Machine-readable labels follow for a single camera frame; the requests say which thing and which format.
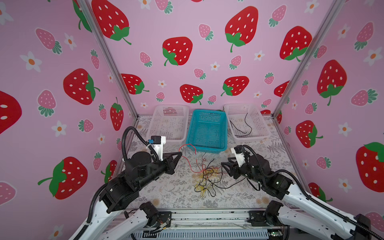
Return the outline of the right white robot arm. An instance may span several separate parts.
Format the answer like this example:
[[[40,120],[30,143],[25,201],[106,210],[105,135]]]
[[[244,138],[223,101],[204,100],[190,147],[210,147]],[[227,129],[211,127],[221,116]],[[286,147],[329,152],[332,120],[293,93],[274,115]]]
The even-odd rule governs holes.
[[[265,210],[270,225],[280,223],[322,240],[370,240],[374,236],[366,216],[353,216],[318,201],[302,188],[295,176],[286,177],[285,170],[272,171],[269,161],[261,155],[236,155],[221,165],[230,177],[244,176],[268,195],[279,199]]]

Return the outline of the teal plastic basket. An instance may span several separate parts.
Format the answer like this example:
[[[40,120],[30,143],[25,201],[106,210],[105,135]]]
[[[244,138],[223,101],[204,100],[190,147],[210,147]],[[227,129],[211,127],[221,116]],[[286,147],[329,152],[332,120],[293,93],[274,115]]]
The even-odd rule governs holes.
[[[225,112],[194,110],[186,144],[198,152],[219,154],[227,149],[228,122]]]

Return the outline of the left corner aluminium post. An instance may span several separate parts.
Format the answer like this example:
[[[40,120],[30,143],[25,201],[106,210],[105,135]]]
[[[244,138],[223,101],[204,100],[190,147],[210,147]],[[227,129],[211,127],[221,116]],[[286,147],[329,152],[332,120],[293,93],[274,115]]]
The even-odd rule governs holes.
[[[136,111],[136,108],[130,98],[130,94],[128,92],[128,90],[126,89],[126,85],[124,83],[124,80],[121,76],[121,73],[119,72],[119,69],[113,59],[113,56],[107,46],[107,43],[104,39],[104,35],[102,34],[102,31],[97,23],[97,20],[95,18],[95,15],[92,11],[92,8],[91,8],[91,3],[89,1],[85,1],[85,0],[80,0],[78,1],[81,8],[82,8],[82,11],[85,15],[85,18],[88,22],[88,24],[90,25],[92,31],[93,31],[93,34],[96,38],[96,41],[97,43],[99,44],[99,47],[106,59],[106,62],[111,70],[111,73],[113,75],[113,77],[115,78],[115,82],[117,83],[120,91],[121,91],[121,94],[127,104],[127,106],[129,107],[129,110],[131,111],[132,115],[133,115],[133,118],[135,120],[137,120],[139,118],[139,115]]]

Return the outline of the corner aluminium post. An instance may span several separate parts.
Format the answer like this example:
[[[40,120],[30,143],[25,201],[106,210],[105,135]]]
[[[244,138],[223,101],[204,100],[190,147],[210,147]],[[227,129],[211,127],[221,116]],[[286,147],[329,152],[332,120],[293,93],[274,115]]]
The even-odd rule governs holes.
[[[90,25],[92,31],[93,31],[93,34],[96,38],[96,41],[97,43],[99,44],[99,47],[106,59],[106,62],[111,70],[111,73],[113,75],[113,77],[115,78],[115,82],[117,83],[120,91],[121,91],[121,94],[127,104],[127,106],[129,107],[129,110],[131,111],[132,115],[133,115],[133,118],[135,120],[137,120],[139,118],[139,115],[136,111],[136,108],[130,98],[130,94],[128,92],[128,90],[126,89],[126,85],[124,83],[124,80],[121,76],[121,73],[119,72],[119,69],[113,59],[113,56],[107,46],[107,43],[104,39],[104,35],[102,34],[102,31],[97,23],[97,20],[95,18],[95,15],[92,11],[92,8],[91,8],[91,3],[89,1],[85,1],[85,0],[80,0],[78,1],[81,8],[82,8],[82,11],[85,15],[85,18],[88,22],[88,24]]]
[[[330,29],[333,22],[337,18],[339,12],[343,8],[344,4],[345,4],[345,1],[336,0],[336,1],[333,1],[332,4],[330,5],[329,10],[327,11],[327,13],[326,13],[322,23],[320,24],[315,36],[313,37],[313,40],[309,46],[309,49],[306,51],[303,59],[299,63],[296,71],[294,72],[292,78],[290,79],[290,83],[288,84],[288,86],[287,86],[287,88],[283,94],[283,97],[279,101],[279,104],[277,105],[274,113],[272,114],[273,120],[277,119],[278,113],[282,110],[285,102],[287,101],[291,92],[294,90],[297,82],[300,80],[301,76],[305,72],[307,64],[311,62],[311,60],[313,58],[313,54],[315,53],[315,50],[317,49],[318,45],[323,41],[328,30]]]

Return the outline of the aluminium front rail frame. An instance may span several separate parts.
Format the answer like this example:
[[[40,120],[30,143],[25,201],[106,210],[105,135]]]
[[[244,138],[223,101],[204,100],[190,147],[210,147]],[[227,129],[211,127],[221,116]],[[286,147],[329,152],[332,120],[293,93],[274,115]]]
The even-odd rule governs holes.
[[[286,225],[253,227],[247,223],[252,210],[166,211],[172,212],[169,228],[156,233],[143,227],[123,240],[287,240],[294,236],[294,230],[299,230]],[[119,216],[106,229],[123,221]]]

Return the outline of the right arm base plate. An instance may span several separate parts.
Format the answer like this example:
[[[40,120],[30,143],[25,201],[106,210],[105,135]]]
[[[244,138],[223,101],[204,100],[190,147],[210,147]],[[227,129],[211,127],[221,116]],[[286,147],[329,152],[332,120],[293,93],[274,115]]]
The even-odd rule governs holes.
[[[266,211],[249,211],[247,223],[253,227],[282,227],[283,224],[278,219],[278,213]]]

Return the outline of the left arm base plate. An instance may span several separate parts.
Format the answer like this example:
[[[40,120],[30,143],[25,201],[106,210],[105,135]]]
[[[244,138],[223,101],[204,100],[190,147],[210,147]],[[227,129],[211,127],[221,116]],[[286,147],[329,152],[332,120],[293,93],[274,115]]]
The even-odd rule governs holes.
[[[172,212],[159,212],[145,225],[146,230],[159,230],[169,228],[172,222]]]

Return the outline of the white plastic basket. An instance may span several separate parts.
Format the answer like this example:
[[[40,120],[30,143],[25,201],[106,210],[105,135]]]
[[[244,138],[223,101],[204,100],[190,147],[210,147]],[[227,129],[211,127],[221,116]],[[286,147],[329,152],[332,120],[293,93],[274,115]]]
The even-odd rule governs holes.
[[[227,104],[224,112],[235,143],[250,143],[270,137],[270,129],[256,105]]]
[[[184,105],[159,105],[155,108],[147,138],[165,136],[167,144],[181,143],[186,139],[189,107]]]

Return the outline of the right white plastic basket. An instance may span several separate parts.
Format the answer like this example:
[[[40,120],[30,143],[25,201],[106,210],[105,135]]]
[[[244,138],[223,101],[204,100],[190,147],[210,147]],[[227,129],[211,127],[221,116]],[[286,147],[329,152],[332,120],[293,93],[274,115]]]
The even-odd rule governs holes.
[[[256,105],[227,104],[224,112],[235,143],[250,143],[270,137],[270,129]]]

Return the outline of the left white plastic basket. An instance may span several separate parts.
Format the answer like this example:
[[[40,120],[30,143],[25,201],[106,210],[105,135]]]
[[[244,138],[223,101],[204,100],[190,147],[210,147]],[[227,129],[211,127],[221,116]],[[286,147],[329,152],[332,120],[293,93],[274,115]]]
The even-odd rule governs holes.
[[[159,105],[155,108],[147,138],[165,136],[167,144],[181,143],[186,139],[189,107],[184,105]]]

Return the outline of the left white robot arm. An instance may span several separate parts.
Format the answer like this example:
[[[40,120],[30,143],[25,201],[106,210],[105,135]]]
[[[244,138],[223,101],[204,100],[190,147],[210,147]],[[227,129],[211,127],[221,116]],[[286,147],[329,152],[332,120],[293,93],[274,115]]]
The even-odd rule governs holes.
[[[182,157],[182,152],[166,153],[162,161],[154,161],[147,152],[137,152],[125,161],[126,169],[116,178],[101,186],[92,198],[88,217],[71,236],[72,240],[123,240],[143,227],[155,226],[155,232],[161,231],[162,223],[159,211],[146,202],[126,219],[113,227],[106,228],[123,213],[128,205],[139,197],[140,191],[161,175],[172,175]]]

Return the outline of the right corner aluminium post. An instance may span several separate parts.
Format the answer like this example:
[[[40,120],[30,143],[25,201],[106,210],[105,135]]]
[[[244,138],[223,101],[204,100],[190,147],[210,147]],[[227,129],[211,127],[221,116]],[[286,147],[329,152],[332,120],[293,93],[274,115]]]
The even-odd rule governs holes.
[[[313,37],[313,40],[309,46],[309,49],[306,51],[303,59],[299,63],[296,71],[294,72],[292,78],[290,79],[290,83],[288,84],[288,86],[287,86],[287,88],[283,94],[283,97],[279,101],[279,104],[277,105],[274,113],[272,114],[273,120],[277,119],[278,113],[282,110],[285,102],[287,101],[291,92],[294,90],[297,82],[300,80],[301,76],[305,72],[307,64],[311,62],[311,60],[313,58],[313,54],[315,53],[315,50],[317,49],[318,45],[323,41],[328,30],[330,29],[333,22],[337,18],[339,12],[343,8],[344,4],[345,4],[345,1],[336,0],[336,1],[333,1],[332,4],[330,5],[329,10],[327,11],[327,13],[326,13],[322,23],[320,24],[315,36]]]

